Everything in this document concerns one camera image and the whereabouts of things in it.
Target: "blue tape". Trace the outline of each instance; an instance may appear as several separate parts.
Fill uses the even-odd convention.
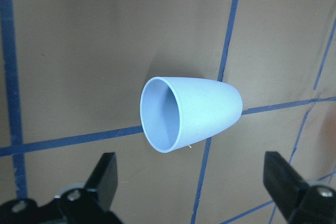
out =
[[[221,61],[220,61],[221,63],[219,65],[217,81],[222,81],[223,80],[224,70],[225,70],[225,65],[226,65],[226,60],[227,60],[227,54],[228,54],[228,49],[229,49],[229,44],[230,44],[231,35],[232,35],[232,31],[233,31],[233,25],[234,25],[234,22],[235,22],[237,6],[238,6],[238,0],[232,0],[231,8],[230,8],[230,15],[229,15],[229,19],[228,19],[228,22],[227,22],[226,35],[225,35],[224,46],[223,46],[223,53],[222,53],[222,58],[221,58]],[[194,224],[195,221],[196,221],[197,209],[198,209],[198,204],[199,204],[200,198],[201,198],[202,185],[203,185],[203,180],[204,180],[204,175],[205,175],[206,164],[207,164],[207,160],[208,160],[208,156],[209,156],[210,145],[211,145],[211,137],[206,140],[205,147],[204,147],[202,166],[201,166],[201,170],[200,170],[200,176],[199,176],[199,179],[198,179],[198,185],[197,185],[196,197],[195,197],[195,202],[194,202],[193,214],[191,216],[191,224]]]
[[[323,58],[322,58],[322,61],[321,61],[320,69],[319,69],[319,72],[317,73],[317,76],[316,76],[316,79],[315,79],[314,90],[316,90],[317,85],[319,84],[319,80],[320,80],[320,77],[321,77],[322,69],[324,67],[324,63],[326,62],[325,60],[326,60],[328,52],[329,52],[329,48],[330,48],[330,45],[331,45],[331,42],[332,42],[332,38],[333,38],[334,33],[335,33],[335,29],[336,29],[336,18],[334,20],[334,24],[332,25],[332,28],[331,28],[331,31],[330,31],[330,35],[329,35],[329,39],[328,39],[328,43],[327,43],[326,49],[324,50],[324,53],[323,53]]]
[[[302,120],[302,123],[301,123],[301,127],[300,127],[300,130],[299,130],[299,133],[298,133],[298,136],[295,140],[295,143],[294,143],[294,148],[293,148],[293,151],[292,151],[292,154],[290,155],[290,158],[289,158],[289,164],[292,163],[292,160],[293,160],[293,157],[294,157],[294,154],[298,148],[298,145],[299,145],[299,142],[300,142],[300,139],[301,139],[301,135],[302,135],[302,132],[303,132],[303,129],[305,128],[304,126],[306,125],[306,122],[307,122],[307,119],[308,119],[308,116],[309,116],[309,113],[311,111],[311,109],[314,107],[315,103],[312,104],[312,106],[307,110],[307,112],[305,113],[304,117],[303,117],[303,120]]]
[[[309,100],[286,102],[286,103],[280,103],[280,104],[275,104],[275,105],[268,105],[268,106],[261,106],[261,107],[247,109],[247,110],[244,110],[242,112],[242,115],[260,113],[260,112],[271,111],[271,110],[286,109],[286,108],[290,108],[290,107],[307,105],[307,104],[313,103],[313,102],[334,102],[334,101],[336,101],[336,97],[313,98],[313,99],[309,99]]]
[[[22,145],[19,85],[17,75],[15,34],[12,0],[0,0],[2,43],[5,62],[5,79],[9,115],[11,145]],[[25,158],[23,154],[13,156],[17,198],[27,197]]]
[[[204,181],[206,165],[207,165],[207,162],[208,162],[210,145],[211,145],[211,137],[208,138],[205,142],[204,154],[203,154],[201,171],[200,171],[200,177],[198,179],[198,185],[197,185],[197,191],[196,191],[196,197],[195,197],[195,203],[194,203],[194,209],[193,209],[193,214],[191,216],[191,224],[195,224],[195,221],[196,221],[196,214],[197,214],[198,204],[200,203],[202,185],[203,185],[203,181]]]
[[[240,218],[242,218],[242,217],[244,217],[244,216],[246,216],[246,215],[252,214],[253,212],[258,211],[258,210],[260,210],[261,208],[267,207],[267,206],[269,206],[269,205],[271,205],[271,204],[273,204],[273,203],[274,203],[274,201],[273,201],[273,200],[270,200],[270,201],[268,201],[268,202],[266,202],[266,203],[264,203],[264,204],[261,204],[261,205],[255,207],[255,208],[252,208],[252,209],[250,209],[250,210],[248,210],[248,211],[246,211],[246,212],[243,212],[243,213],[241,213],[240,215],[237,215],[237,216],[235,216],[235,217],[233,217],[233,218],[231,218],[231,219],[228,219],[228,220],[222,222],[221,224],[228,224],[228,223],[231,223],[231,222],[233,222],[233,221],[235,221],[235,220],[237,220],[237,219],[240,219]]]
[[[269,218],[268,224],[271,224],[273,222],[274,215],[275,215],[275,212],[277,211],[277,209],[278,209],[277,206],[273,207],[273,210],[272,210],[272,213],[271,213],[271,217]]]
[[[326,179],[326,178],[328,178],[328,177],[332,177],[332,176],[334,176],[335,174],[336,174],[336,170],[334,170],[332,173],[329,173],[329,174],[327,174],[327,175],[324,175],[324,176],[318,178],[317,180],[324,180],[324,179]]]
[[[334,170],[333,170],[333,173],[332,173],[332,175],[330,176],[330,178],[329,178],[329,181],[328,181],[328,184],[330,184],[331,183],[331,181],[332,181],[332,178],[334,177],[334,174],[336,173],[336,165],[334,166]]]
[[[50,148],[58,148],[67,145],[82,144],[92,141],[105,140],[108,138],[127,136],[132,134],[137,134],[143,132],[142,126],[134,126],[129,128],[123,128],[113,131],[104,131],[98,133],[91,133],[87,135],[80,136],[70,136],[64,138],[58,138],[53,140],[46,140],[41,142],[22,144],[22,145],[12,145],[9,147],[0,148],[0,157],[9,156],[17,153],[27,153],[34,151],[41,151]]]
[[[227,54],[228,54],[228,51],[229,51],[229,45],[230,45],[230,40],[231,40],[231,36],[232,36],[233,25],[235,23],[237,6],[238,6],[238,0],[232,0],[229,20],[227,22],[226,35],[225,35],[224,46],[223,46],[223,53],[222,53],[222,58],[221,58],[221,61],[220,61],[221,63],[219,65],[219,72],[218,72],[217,81],[223,81],[224,70],[225,70],[225,65],[226,65],[226,60],[227,60]]]

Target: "cup opening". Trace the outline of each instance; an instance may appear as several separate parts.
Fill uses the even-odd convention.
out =
[[[150,144],[160,152],[168,152],[175,144],[180,129],[180,113],[173,91],[161,78],[145,85],[140,102],[143,131]]]

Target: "black clamp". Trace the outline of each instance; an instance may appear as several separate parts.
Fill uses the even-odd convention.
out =
[[[109,211],[117,190],[115,153],[104,153],[84,188],[75,188],[38,207],[32,199],[16,199],[0,206],[1,224],[122,223]]]
[[[336,223],[336,191],[305,181],[278,152],[266,152],[264,185],[289,224]]]

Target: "grid line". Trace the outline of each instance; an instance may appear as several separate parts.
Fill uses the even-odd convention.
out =
[[[22,145],[8,146],[0,148],[0,157],[9,156],[17,153],[27,153],[34,151],[41,151],[51,148],[58,148],[68,145],[75,145],[81,143],[89,143],[93,141],[106,140],[109,138],[122,137],[143,132],[142,126],[134,126],[112,131],[104,131],[98,133],[91,133],[87,135],[70,136],[58,138],[53,140],[46,140],[34,143],[27,143]]]
[[[334,175],[332,175],[332,176],[329,178],[328,185],[331,183],[333,177],[334,177]]]
[[[273,203],[274,203],[273,200],[265,202],[265,203],[263,203],[263,204],[261,204],[261,205],[259,205],[257,207],[254,207],[254,208],[252,208],[252,209],[250,209],[250,210],[248,210],[246,212],[242,212],[241,214],[239,214],[239,215],[237,215],[237,216],[235,216],[235,217],[233,217],[231,219],[228,219],[228,220],[222,222],[221,224],[228,224],[228,223],[234,222],[235,220],[238,220],[238,219],[240,219],[240,218],[242,218],[244,216],[252,214],[253,212],[256,212],[256,211],[260,210],[261,208],[267,207],[268,205],[271,205]]]
[[[22,123],[20,111],[20,95],[15,50],[15,32],[12,0],[0,0],[0,17],[3,54],[5,63],[5,82],[9,117],[11,145],[22,145]],[[23,154],[13,155],[16,197],[27,197],[25,157]]]
[[[327,55],[328,55],[329,48],[330,48],[330,45],[331,45],[331,42],[332,42],[332,38],[333,38],[334,33],[335,33],[335,29],[336,29],[336,18],[334,20],[334,23],[333,23],[331,31],[330,31],[330,35],[329,35],[328,43],[326,45],[326,49],[324,50],[324,53],[323,53],[320,69],[319,69],[319,72],[317,73],[314,88],[313,88],[314,90],[316,90],[317,85],[319,84],[321,73],[322,73],[322,70],[323,70],[323,67],[324,67],[324,63],[326,62],[325,60],[327,59]]]
[[[223,53],[222,53],[222,58],[221,58],[221,61],[220,61],[218,77],[217,77],[217,81],[220,81],[220,82],[223,81],[224,70],[225,70],[225,66],[226,66],[228,49],[229,49],[230,40],[231,40],[231,36],[232,36],[232,31],[233,31],[233,26],[234,26],[234,22],[235,22],[237,7],[238,7],[238,0],[232,0],[231,8],[230,8],[230,15],[229,15],[229,19],[228,19],[228,22],[227,22],[225,40],[224,40],[224,45],[223,45]],[[191,217],[191,224],[195,224],[195,221],[196,221],[197,209],[198,209],[198,204],[199,204],[200,198],[201,198],[202,185],[203,185],[203,181],[204,181],[205,170],[206,170],[206,165],[207,165],[207,161],[208,161],[210,146],[211,146],[211,137],[206,140],[206,143],[205,143],[205,146],[204,146],[204,153],[203,153],[203,158],[202,158],[200,176],[198,178],[198,185],[197,185],[197,191],[196,191],[196,196],[195,196],[195,201],[194,201],[193,213],[192,213],[192,217]]]
[[[291,107],[303,106],[303,105],[307,105],[309,103],[315,103],[315,102],[335,102],[335,101],[336,101],[336,97],[313,98],[313,99],[308,99],[308,100],[285,102],[285,103],[279,103],[279,104],[274,104],[274,105],[267,105],[267,106],[247,109],[242,112],[242,115],[266,112],[266,111],[271,111],[271,110],[281,110],[281,109],[286,109],[286,108],[291,108]]]

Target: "plastic cup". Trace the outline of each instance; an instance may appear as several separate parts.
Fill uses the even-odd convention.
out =
[[[143,88],[140,117],[151,146],[167,153],[229,128],[243,102],[229,84],[199,78],[154,77]]]

